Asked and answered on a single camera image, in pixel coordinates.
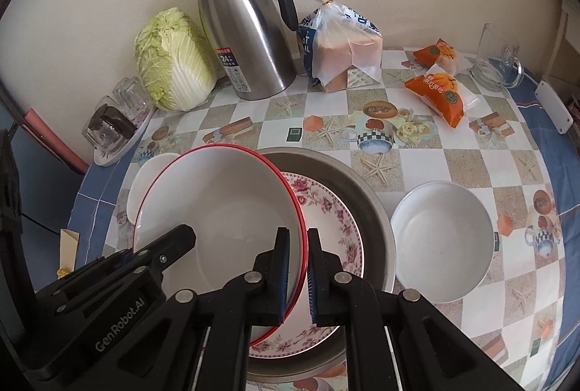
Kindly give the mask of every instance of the metal screw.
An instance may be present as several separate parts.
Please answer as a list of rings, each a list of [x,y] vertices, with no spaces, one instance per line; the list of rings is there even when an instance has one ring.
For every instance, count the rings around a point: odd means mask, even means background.
[[[244,280],[248,283],[258,283],[262,279],[262,273],[259,271],[249,271],[244,275]]]
[[[175,300],[178,303],[188,303],[193,299],[193,291],[190,289],[181,289],[175,293]]]
[[[407,301],[414,303],[421,299],[421,293],[419,293],[416,289],[408,288],[402,292],[402,297],[404,297]]]
[[[339,271],[336,275],[334,275],[334,280],[337,283],[342,283],[343,285],[350,283],[350,280],[352,279],[353,277],[347,271]]]

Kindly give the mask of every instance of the white bowl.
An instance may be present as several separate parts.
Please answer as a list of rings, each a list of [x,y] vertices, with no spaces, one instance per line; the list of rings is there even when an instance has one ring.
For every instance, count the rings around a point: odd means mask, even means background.
[[[127,219],[131,224],[135,225],[137,222],[139,208],[149,186],[152,185],[161,171],[177,157],[179,157],[178,153],[161,153],[150,158],[141,166],[127,196]]]
[[[471,191],[450,181],[424,183],[398,204],[391,226],[397,278],[431,303],[464,297],[485,277],[494,229]]]
[[[304,284],[308,258],[300,205],[280,171],[263,156],[236,145],[195,148],[169,163],[150,186],[135,226],[138,251],[174,227],[191,226],[195,248],[163,272],[163,292],[198,294],[222,288],[250,271],[256,255],[272,250],[280,226],[290,230],[286,313]],[[251,342],[276,328],[254,327]]]

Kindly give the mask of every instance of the stainless steel basin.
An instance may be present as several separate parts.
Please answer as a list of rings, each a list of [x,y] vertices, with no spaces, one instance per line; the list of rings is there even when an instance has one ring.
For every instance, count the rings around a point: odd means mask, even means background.
[[[375,289],[391,292],[395,281],[395,240],[389,218],[370,186],[344,163],[323,153],[294,147],[258,152],[281,171],[317,180],[338,195],[359,226],[365,256],[363,277]],[[339,330],[316,347],[292,357],[250,357],[248,380],[296,381],[322,373],[345,358],[344,332]]]

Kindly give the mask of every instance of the stacked dishes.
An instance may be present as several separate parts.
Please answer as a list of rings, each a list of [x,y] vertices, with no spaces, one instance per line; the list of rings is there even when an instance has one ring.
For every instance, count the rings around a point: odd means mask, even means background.
[[[141,181],[129,194],[143,200],[134,250],[182,223],[196,233],[195,249],[164,272],[166,295],[182,288],[198,293],[221,288],[251,270],[255,256],[273,247],[277,228],[286,226],[291,252],[285,322],[279,328],[253,328],[248,379],[294,381],[343,361],[343,332],[317,328],[310,318],[306,228],[318,228],[323,249],[337,254],[345,271],[392,291],[393,232],[369,186],[343,163],[299,148],[258,154],[215,144],[166,160],[164,169],[159,162],[139,172],[153,180],[146,194],[142,185],[149,182]]]

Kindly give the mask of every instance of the glass cup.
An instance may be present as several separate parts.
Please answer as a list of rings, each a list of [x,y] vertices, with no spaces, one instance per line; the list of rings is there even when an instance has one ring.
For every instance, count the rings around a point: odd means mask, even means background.
[[[109,95],[105,95],[99,100],[99,102],[95,106],[95,111],[97,111],[103,105],[112,106],[114,108],[119,108],[119,106],[120,106],[118,101]]]
[[[151,109],[151,99],[137,77],[124,78],[112,91],[121,109],[140,125]]]
[[[106,103],[86,122],[82,135],[101,154],[117,152],[136,131],[135,125],[118,109]]]
[[[520,44],[515,37],[493,24],[486,24],[472,68],[473,78],[495,91],[518,86],[524,77],[524,68],[517,58],[518,50]]]

